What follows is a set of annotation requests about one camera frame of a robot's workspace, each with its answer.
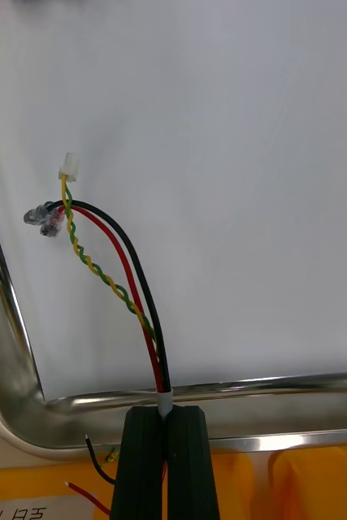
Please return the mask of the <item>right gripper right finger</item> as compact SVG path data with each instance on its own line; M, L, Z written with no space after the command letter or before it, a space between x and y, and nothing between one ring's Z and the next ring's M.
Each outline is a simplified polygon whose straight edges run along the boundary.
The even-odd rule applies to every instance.
M175 405L166 429L167 517L219 519L204 412L197 406Z

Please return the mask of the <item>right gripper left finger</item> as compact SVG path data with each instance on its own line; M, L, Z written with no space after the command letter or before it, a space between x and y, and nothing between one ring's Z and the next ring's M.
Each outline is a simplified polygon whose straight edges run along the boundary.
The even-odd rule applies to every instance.
M160 519L163 510L163 422L155 407L126 414L111 519Z

